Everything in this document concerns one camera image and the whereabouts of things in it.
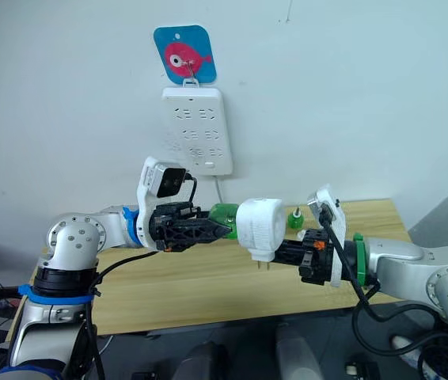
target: white power strip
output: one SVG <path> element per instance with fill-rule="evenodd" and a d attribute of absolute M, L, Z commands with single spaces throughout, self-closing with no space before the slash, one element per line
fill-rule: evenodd
<path fill-rule="evenodd" d="M 180 142 L 180 164 L 194 174 L 231 174 L 233 160 L 221 92 L 169 87 L 162 92 L 162 103 L 165 122 Z"/>

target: sticker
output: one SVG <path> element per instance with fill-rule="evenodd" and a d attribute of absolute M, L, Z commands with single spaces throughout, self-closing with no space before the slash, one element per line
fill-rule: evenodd
<path fill-rule="evenodd" d="M 212 83 L 217 77 L 210 38 L 199 25 L 169 26 L 155 29 L 154 41 L 168 78 L 181 85 L 191 77 L 199 83 Z"/>

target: floor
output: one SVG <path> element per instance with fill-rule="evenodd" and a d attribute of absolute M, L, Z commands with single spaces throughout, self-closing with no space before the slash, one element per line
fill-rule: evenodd
<path fill-rule="evenodd" d="M 376 307 L 378 312 L 385 313 L 396 306 Z M 275 329 L 279 323 L 295 326 L 307 339 L 326 379 L 351 379 L 345 374 L 344 364 L 355 358 L 377 362 L 381 380 L 418 378 L 416 371 L 397 357 L 385 358 L 367 353 L 352 334 L 349 310 L 168 329 L 151 332 L 147 336 L 116 336 L 102 355 L 104 370 L 108 379 L 130 379 L 136 371 L 156 371 L 160 380 L 168 380 L 193 347 L 214 341 L 223 344 L 228 351 L 229 380 L 277 380 Z M 388 347 L 389 336 L 393 333 L 411 336 L 420 332 L 420 327 L 403 315 L 385 325 L 377 325 L 363 317 L 361 326 L 366 338 L 383 348 Z M 102 347 L 105 339 L 100 339 L 99 343 Z M 97 378 L 95 371 L 88 378 Z"/>

